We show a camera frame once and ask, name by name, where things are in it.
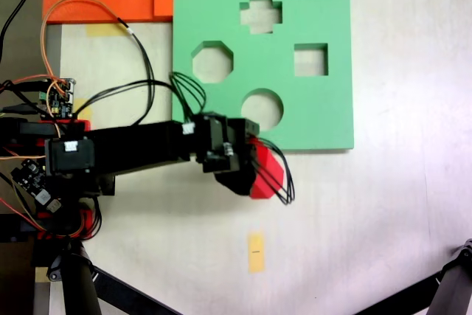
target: black tripod leg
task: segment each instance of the black tripod leg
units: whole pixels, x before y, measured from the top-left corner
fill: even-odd
[[[403,289],[356,315],[413,315],[426,309],[438,288],[441,272]]]
[[[95,288],[101,300],[129,315],[181,315],[158,300],[138,291],[111,274],[95,267]]]
[[[471,295],[471,276],[458,264],[444,274],[427,315],[466,315]]]
[[[77,255],[64,257],[60,274],[67,315],[102,315],[86,259]]]

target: yellow tape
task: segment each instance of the yellow tape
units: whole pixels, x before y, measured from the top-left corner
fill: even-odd
[[[87,24],[87,37],[116,37],[126,36],[128,33],[121,24]]]
[[[261,233],[248,236],[249,273],[262,272],[266,269],[264,254],[264,237]]]
[[[83,105],[87,99],[74,98],[74,111],[76,111],[81,105]],[[82,112],[79,113],[79,120],[87,120],[91,122],[92,110],[91,107],[85,108]]]

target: cross-shaped hole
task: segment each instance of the cross-shaped hole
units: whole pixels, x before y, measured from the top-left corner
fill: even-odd
[[[272,33],[275,24],[282,23],[282,2],[249,0],[240,3],[241,24],[248,25],[250,33]]]

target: table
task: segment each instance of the table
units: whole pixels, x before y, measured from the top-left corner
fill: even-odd
[[[354,314],[440,269],[472,232],[471,4],[352,0],[354,150],[291,154],[289,207],[239,198],[196,164],[120,176],[91,259],[183,314]],[[171,25],[132,27],[164,80]],[[128,38],[61,32],[60,75],[78,96],[144,78]],[[93,105],[94,127],[133,122],[145,95]],[[169,118],[159,91],[147,122]],[[251,232],[264,234],[262,273],[248,273]]]

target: tripod leg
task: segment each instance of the tripod leg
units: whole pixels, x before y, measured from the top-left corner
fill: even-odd
[[[102,315],[87,260],[76,255],[66,256],[60,265],[60,273],[66,314]]]
[[[427,315],[466,315],[471,295],[471,276],[457,264],[444,274]]]
[[[403,289],[356,315],[414,315],[431,304],[441,272]]]

